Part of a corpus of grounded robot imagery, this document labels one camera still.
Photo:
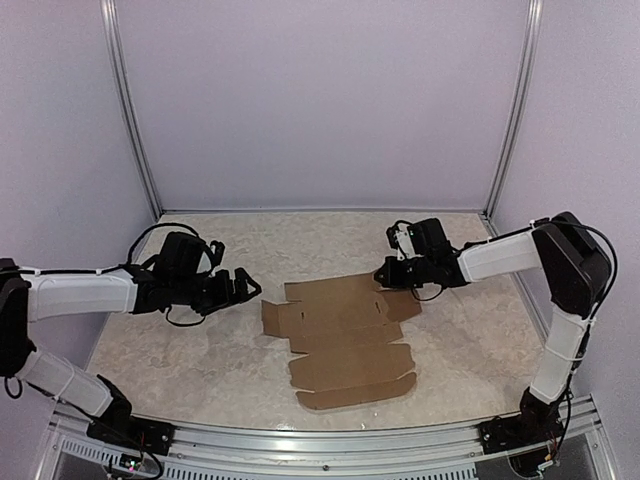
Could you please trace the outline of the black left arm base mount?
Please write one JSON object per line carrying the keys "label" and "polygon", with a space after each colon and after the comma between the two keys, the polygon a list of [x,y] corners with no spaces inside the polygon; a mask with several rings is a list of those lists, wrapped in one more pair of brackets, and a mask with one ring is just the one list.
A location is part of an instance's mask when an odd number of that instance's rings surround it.
{"label": "black left arm base mount", "polygon": [[132,416],[123,429],[105,427],[93,421],[86,434],[104,443],[166,456],[175,431],[176,426],[171,423]]}

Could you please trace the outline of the brown cardboard box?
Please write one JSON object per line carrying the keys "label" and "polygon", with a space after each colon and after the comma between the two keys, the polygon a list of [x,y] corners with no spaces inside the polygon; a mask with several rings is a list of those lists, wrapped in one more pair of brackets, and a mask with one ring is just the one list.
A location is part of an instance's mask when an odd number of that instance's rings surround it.
{"label": "brown cardboard box", "polygon": [[285,300],[261,303],[266,335],[286,339],[298,402],[329,410],[397,398],[417,374],[401,324],[422,312],[409,291],[385,290],[372,274],[284,286]]}

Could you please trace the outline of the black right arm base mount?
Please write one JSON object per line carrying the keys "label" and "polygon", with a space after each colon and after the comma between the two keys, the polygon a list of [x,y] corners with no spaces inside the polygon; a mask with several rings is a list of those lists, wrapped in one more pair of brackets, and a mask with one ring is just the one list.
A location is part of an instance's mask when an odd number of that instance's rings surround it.
{"label": "black right arm base mount", "polygon": [[558,439],[564,425],[558,414],[542,425],[525,422],[522,414],[496,416],[477,425],[481,446],[485,455],[528,447],[537,443]]}

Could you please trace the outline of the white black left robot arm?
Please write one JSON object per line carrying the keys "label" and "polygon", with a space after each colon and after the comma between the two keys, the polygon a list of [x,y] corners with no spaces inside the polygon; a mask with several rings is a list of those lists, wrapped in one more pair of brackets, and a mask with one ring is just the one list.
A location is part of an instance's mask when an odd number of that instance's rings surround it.
{"label": "white black left robot arm", "polygon": [[140,424],[132,406],[109,380],[92,375],[38,347],[32,323],[94,313],[167,314],[190,308],[200,319],[259,296],[261,286],[243,269],[221,268],[225,246],[193,233],[167,234],[159,253],[106,269],[26,269],[1,262],[1,377],[29,385],[99,420],[121,445],[133,443]]}

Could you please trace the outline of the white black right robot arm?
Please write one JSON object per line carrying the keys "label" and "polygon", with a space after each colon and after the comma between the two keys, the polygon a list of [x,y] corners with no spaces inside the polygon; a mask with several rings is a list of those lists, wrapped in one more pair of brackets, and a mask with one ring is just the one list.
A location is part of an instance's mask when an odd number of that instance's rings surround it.
{"label": "white black right robot arm", "polygon": [[556,418],[617,274],[606,236],[569,211],[461,248],[452,245],[437,218],[399,220],[386,236],[395,253],[373,275],[385,289],[415,292],[433,284],[446,290],[532,269],[544,273],[553,318],[538,370],[511,423],[518,442],[535,442]]}

